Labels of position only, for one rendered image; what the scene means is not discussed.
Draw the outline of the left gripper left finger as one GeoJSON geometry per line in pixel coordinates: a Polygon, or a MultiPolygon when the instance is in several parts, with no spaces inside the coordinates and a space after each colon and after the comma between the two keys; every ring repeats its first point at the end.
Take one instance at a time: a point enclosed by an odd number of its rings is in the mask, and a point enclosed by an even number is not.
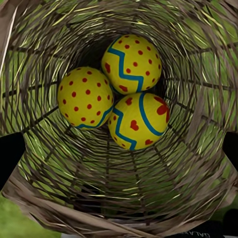
{"type": "Polygon", "coordinates": [[[4,187],[16,165],[26,151],[25,137],[21,132],[0,137],[0,190],[4,187]]]}

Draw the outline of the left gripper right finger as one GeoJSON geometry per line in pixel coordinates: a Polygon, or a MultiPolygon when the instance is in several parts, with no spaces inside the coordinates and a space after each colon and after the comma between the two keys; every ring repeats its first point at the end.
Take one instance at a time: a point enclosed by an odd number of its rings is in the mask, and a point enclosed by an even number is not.
{"type": "Polygon", "coordinates": [[[221,147],[238,171],[238,133],[227,132],[223,138],[221,147]]]}

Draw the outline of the wicker basket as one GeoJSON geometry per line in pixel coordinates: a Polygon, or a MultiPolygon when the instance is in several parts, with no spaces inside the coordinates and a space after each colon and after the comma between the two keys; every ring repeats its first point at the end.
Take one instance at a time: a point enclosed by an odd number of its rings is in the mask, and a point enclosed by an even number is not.
{"type": "MultiPolygon", "coordinates": [[[[222,141],[227,132],[238,133],[237,127],[237,116],[238,116],[238,77],[235,75],[235,70],[238,73],[238,67],[233,59],[232,51],[234,50],[236,57],[238,58],[238,42],[233,43],[230,34],[222,19],[224,19],[230,26],[232,26],[238,33],[238,0],[217,0],[222,6],[223,10],[226,12],[225,16],[220,10],[218,10],[215,5],[211,4],[213,0],[166,0],[168,3],[173,2],[176,11],[173,12],[172,8],[167,7],[166,4],[161,3],[158,0],[127,0],[130,3],[121,3],[126,0],[97,0],[98,3],[93,3],[88,5],[92,0],[77,0],[75,2],[67,3],[67,0],[50,0],[46,2],[45,0],[3,0],[0,3],[0,137],[5,135],[11,135],[11,133],[21,132],[22,134],[27,133],[30,142],[32,130],[33,133],[39,138],[40,142],[43,142],[50,153],[48,153],[43,145],[46,158],[41,158],[38,154],[26,145],[26,151],[24,152],[23,162],[30,169],[31,175],[24,169],[23,165],[18,163],[11,173],[9,179],[5,183],[2,190],[0,190],[0,195],[9,201],[13,202],[18,206],[21,213],[29,218],[30,220],[37,223],[39,226],[46,230],[55,231],[59,233],[64,233],[68,235],[76,235],[78,238],[166,238],[170,235],[175,235],[183,232],[187,232],[190,229],[201,225],[205,221],[209,221],[213,213],[229,206],[236,195],[238,194],[238,171],[232,165],[228,178],[222,178],[223,171],[228,167],[231,161],[228,159],[227,162],[220,168],[223,159],[226,154],[222,149],[222,141]],[[41,8],[35,13],[33,11],[41,4],[41,8]],[[67,6],[73,5],[72,9],[67,12],[57,13],[57,10],[67,6]],[[209,13],[207,13],[203,7],[206,6],[209,13]],[[218,14],[218,17],[222,23],[220,25],[211,14],[209,7],[218,14]],[[177,9],[178,8],[178,9],[177,9]],[[170,19],[175,20],[173,23],[164,19],[160,12],[164,12],[170,15],[170,19]],[[77,15],[95,12],[92,16],[88,16],[84,19],[77,18],[73,19],[77,15]],[[153,13],[153,15],[152,15],[153,13]],[[126,17],[124,20],[121,18],[116,18],[110,16],[111,14],[117,16],[126,17]],[[135,16],[134,16],[135,15],[135,16]],[[132,21],[129,21],[128,17],[134,16],[132,21]],[[197,43],[193,37],[194,33],[198,34],[186,23],[185,18],[190,18],[195,24],[198,24],[205,34],[211,47],[207,45],[207,48],[201,49],[197,46],[197,43]],[[214,23],[214,29],[217,31],[217,36],[213,31],[213,26],[209,23],[211,19],[214,23]],[[187,30],[189,37],[181,28],[181,25],[187,30]],[[63,33],[58,36],[53,35],[63,27],[67,27],[63,33]],[[228,37],[229,44],[226,44],[224,36],[221,34],[218,26],[225,30],[228,37]],[[148,29],[150,28],[150,29],[148,29]],[[89,34],[91,31],[96,31],[95,34],[89,34]],[[100,60],[103,58],[102,53],[105,53],[107,49],[104,49],[98,54],[94,54],[93,51],[100,47],[106,47],[111,45],[112,40],[117,40],[118,38],[125,35],[137,35],[147,39],[155,48],[158,49],[162,46],[167,51],[163,49],[166,56],[162,54],[159,50],[159,55],[162,56],[162,74],[159,81],[156,84],[157,90],[155,90],[154,95],[161,97],[165,102],[168,100],[172,102],[170,107],[170,119],[172,119],[173,113],[176,110],[177,105],[184,109],[184,118],[182,121],[181,128],[177,131],[177,128],[168,124],[167,132],[171,130],[174,134],[169,139],[169,142],[160,151],[157,146],[161,145],[166,141],[164,138],[162,141],[156,141],[151,146],[138,151],[127,150],[120,151],[111,149],[111,152],[119,153],[115,157],[114,154],[110,153],[109,143],[116,143],[109,132],[108,128],[100,126],[96,129],[88,129],[86,131],[90,132],[96,130],[101,131],[106,137],[96,138],[98,140],[104,140],[107,145],[101,145],[99,152],[94,152],[90,150],[93,147],[89,139],[93,140],[93,137],[86,136],[85,133],[81,133],[82,140],[76,136],[70,128],[78,130],[78,128],[68,124],[63,126],[63,130],[60,130],[57,126],[56,121],[52,122],[48,115],[52,115],[52,112],[59,110],[58,106],[58,90],[61,81],[65,78],[63,74],[66,74],[79,68],[81,66],[81,58],[85,53],[92,53],[93,57],[88,60],[88,66],[93,66],[96,63],[100,64],[100,60]],[[31,39],[31,42],[23,48],[26,41],[31,39]],[[183,41],[182,41],[183,39],[183,41]],[[169,45],[169,46],[168,46],[169,45]],[[187,47],[186,47],[187,46],[187,47]],[[190,48],[190,50],[188,49],[190,48]],[[9,85],[9,64],[14,58],[15,52],[22,52],[26,55],[22,65],[19,65],[19,53],[17,61],[17,74],[14,78],[14,71],[12,71],[12,84],[9,85]],[[207,73],[205,66],[202,63],[203,56],[202,53],[213,51],[214,58],[214,70],[216,74],[216,79],[211,73],[211,78],[207,73]],[[191,56],[194,55],[196,60],[196,66],[193,62],[191,56]],[[230,78],[227,76],[228,86],[224,86],[222,82],[221,74],[221,61],[222,57],[226,69],[229,72],[230,78]],[[59,60],[60,64],[59,64],[59,60]],[[68,61],[70,60],[70,63],[68,61]],[[187,61],[188,73],[186,73],[185,62],[187,61]],[[3,64],[5,63],[5,71],[3,72],[3,64]],[[22,81],[20,83],[20,76],[23,73],[25,66],[27,65],[27,70],[22,81]],[[176,69],[179,71],[176,71],[176,69]],[[44,72],[46,71],[46,77],[44,79],[44,72]],[[3,93],[3,78],[5,75],[5,93],[3,93]],[[188,76],[187,76],[188,75],[188,76]],[[199,89],[199,96],[197,98],[197,88],[196,84],[201,85],[199,89]],[[50,97],[50,86],[55,85],[55,98],[54,100],[50,97]],[[186,106],[181,104],[180,97],[182,92],[186,91],[188,87],[188,101],[186,106]],[[206,100],[208,100],[208,114],[206,112],[204,94],[207,91],[206,100]],[[213,88],[213,100],[212,105],[209,102],[209,91],[213,88]],[[216,103],[214,103],[214,94],[216,89],[219,89],[219,96],[217,97],[216,103]],[[32,100],[29,101],[29,92],[32,94],[32,90],[35,90],[35,111],[32,109],[32,100]],[[227,90],[229,93],[229,98],[224,106],[224,93],[223,90],[227,90]],[[191,106],[191,100],[193,97],[193,92],[195,91],[195,97],[193,98],[193,104],[191,106]],[[235,92],[236,99],[233,103],[232,110],[229,107],[229,118],[226,122],[226,114],[228,106],[230,105],[232,92],[235,92]],[[42,95],[43,105],[40,106],[39,95],[42,95]],[[13,99],[16,95],[15,100],[15,112],[13,110],[13,99]],[[11,96],[11,102],[9,100],[11,96]],[[2,99],[5,98],[5,108],[2,104],[2,99]],[[28,126],[25,126],[23,116],[20,114],[22,120],[22,126],[20,127],[17,120],[18,113],[20,113],[18,105],[19,99],[21,100],[22,111],[25,115],[25,120],[28,122],[28,126]],[[196,107],[194,100],[196,99],[196,107]],[[214,121],[214,109],[216,104],[220,99],[220,109],[222,112],[222,118],[220,123],[214,121]],[[46,112],[47,103],[49,104],[49,111],[46,112]],[[11,121],[7,115],[8,105],[11,106],[11,121]],[[41,117],[37,119],[37,105],[41,110],[41,117]],[[230,125],[230,119],[236,107],[236,116],[230,125]],[[4,119],[2,117],[2,109],[4,109],[4,119]],[[27,111],[30,116],[30,123],[27,117],[27,111]],[[15,117],[15,127],[14,130],[12,126],[12,115],[15,117]],[[10,123],[11,133],[9,133],[6,126],[6,119],[10,123]],[[41,120],[47,120],[52,127],[58,132],[59,140],[54,140],[50,132],[46,132],[45,129],[39,124],[41,120]],[[198,131],[198,128],[206,121],[204,126],[198,131]],[[209,152],[201,156],[209,145],[201,151],[203,143],[197,148],[199,140],[203,133],[209,127],[209,124],[213,124],[214,127],[218,127],[217,133],[213,138],[214,144],[209,152]],[[223,130],[221,138],[216,141],[219,132],[223,130]],[[67,138],[67,136],[73,138],[72,142],[67,138]],[[75,148],[76,152],[79,154],[77,158],[74,154],[69,154],[60,142],[67,143],[75,148]],[[174,154],[175,149],[178,145],[183,142],[186,149],[181,153],[175,155],[174,158],[166,161],[172,154],[174,154]],[[88,147],[87,143],[92,145],[88,147]],[[167,155],[163,155],[168,149],[171,151],[167,155]],[[206,159],[215,150],[215,155],[209,160],[206,159]],[[66,157],[61,153],[58,153],[60,149],[66,157]],[[93,155],[91,152],[94,152],[93,155]],[[145,162],[135,163],[137,158],[147,155],[153,152],[153,156],[148,158],[145,162]],[[187,160],[186,157],[193,153],[192,156],[187,160]],[[56,173],[51,164],[47,161],[51,157],[52,153],[55,157],[63,164],[63,167],[71,172],[73,180],[70,180],[63,175],[56,173]],[[109,155],[114,155],[109,157],[109,155]],[[154,163],[149,163],[149,160],[156,155],[159,156],[158,160],[154,163]],[[63,157],[66,161],[70,162],[70,165],[74,168],[71,170],[66,163],[60,158],[63,157]],[[180,158],[182,160],[178,166],[170,170],[170,167],[174,165],[180,158]],[[32,168],[29,160],[30,159],[35,167],[32,168]],[[111,160],[117,160],[115,163],[111,160]],[[128,161],[128,164],[123,162],[128,161]],[[94,166],[87,166],[84,163],[89,162],[93,164],[98,164],[103,166],[102,168],[106,172],[96,169],[94,166]],[[133,167],[131,170],[125,170],[125,168],[133,167]],[[160,172],[153,174],[149,177],[139,177],[139,174],[144,172],[154,172],[160,168],[164,167],[160,172]],[[203,169],[197,173],[195,172],[203,167],[203,169]],[[24,178],[19,168],[25,173],[26,178],[24,178]],[[45,169],[49,170],[56,178],[52,178],[45,169]],[[118,171],[117,173],[109,174],[109,170],[118,171]],[[196,184],[195,181],[207,170],[209,172],[196,184]],[[159,179],[169,175],[169,178],[163,181],[153,181],[150,184],[141,185],[141,182],[146,182],[149,179],[155,178],[157,175],[167,172],[165,175],[160,176],[159,179]],[[176,182],[176,178],[183,173],[181,178],[176,182]],[[112,185],[109,182],[121,182],[126,183],[121,180],[114,180],[116,178],[126,178],[126,176],[136,176],[137,186],[129,187],[126,185],[112,185]],[[71,186],[65,184],[60,177],[71,182],[71,186]],[[199,186],[206,181],[209,181],[202,186],[199,186]],[[221,183],[213,187],[206,192],[206,189],[212,184],[212,182],[218,179],[221,183]],[[55,193],[45,190],[39,181],[48,185],[55,193]],[[143,196],[144,193],[155,190],[156,187],[162,185],[165,182],[172,181],[171,185],[174,188],[168,190],[162,190],[157,193],[149,194],[143,196]],[[55,196],[63,201],[65,204],[58,202],[53,198],[49,198],[41,194],[33,183],[36,183],[41,191],[49,194],[51,197],[55,196]],[[187,184],[190,185],[186,188],[184,192],[180,190],[187,184]],[[60,185],[65,186],[68,191],[62,189],[60,185]],[[105,186],[105,191],[103,193],[96,194],[91,191],[91,189],[86,188],[82,184],[105,186]],[[146,186],[155,185],[154,189],[142,191],[142,188],[146,186]],[[74,188],[74,186],[82,188],[88,193],[81,192],[74,188]],[[114,192],[109,192],[110,189],[122,188],[114,192]],[[138,189],[135,193],[126,193],[125,195],[112,196],[112,194],[122,193],[127,190],[138,189]],[[183,194],[190,189],[192,192],[184,197],[183,194]],[[66,197],[61,196],[55,189],[62,191],[66,197]],[[152,198],[153,196],[160,195],[163,193],[170,193],[172,191],[177,191],[177,195],[174,196],[169,201],[163,203],[159,206],[146,208],[145,201],[152,198]],[[188,203],[188,200],[196,193],[199,193],[195,198],[188,203]],[[127,198],[127,196],[139,195],[136,198],[127,198]],[[81,197],[80,197],[81,196],[81,197]],[[180,197],[180,200],[175,203],[168,204],[171,200],[180,197]],[[95,198],[97,197],[97,198],[95,198]],[[113,201],[113,199],[125,199],[124,201],[113,201]],[[104,213],[99,214],[87,207],[87,205],[81,205],[78,201],[96,201],[99,202],[98,205],[94,207],[104,208],[104,213]],[[131,201],[140,200],[139,204],[130,204],[131,201]],[[193,205],[203,200],[196,206],[193,210],[193,205]],[[214,207],[207,209],[206,211],[194,215],[206,206],[210,206],[212,203],[219,201],[214,207]],[[181,204],[183,206],[177,210],[170,211],[173,207],[181,204]],[[127,209],[127,208],[115,208],[109,205],[123,205],[123,206],[135,206],[141,207],[141,209],[127,209]],[[73,208],[75,207],[75,208],[73,208]],[[148,211],[153,211],[154,209],[166,207],[166,209],[156,214],[148,215],[148,211]],[[77,209],[76,209],[77,208],[77,209]],[[109,211],[120,210],[125,213],[117,215],[109,215],[109,211]],[[177,213],[183,210],[188,210],[187,213],[177,216],[177,213]],[[130,214],[143,213],[143,217],[129,216],[130,214]],[[165,215],[162,219],[156,219],[156,217],[165,215]],[[115,217],[130,218],[128,220],[122,221],[111,221],[108,219],[113,219],[115,217]],[[125,225],[145,225],[141,227],[127,227],[125,225]]],[[[114,103],[118,100],[114,94],[114,103]]],[[[90,132],[91,133],[91,132],[90,132]]]]}

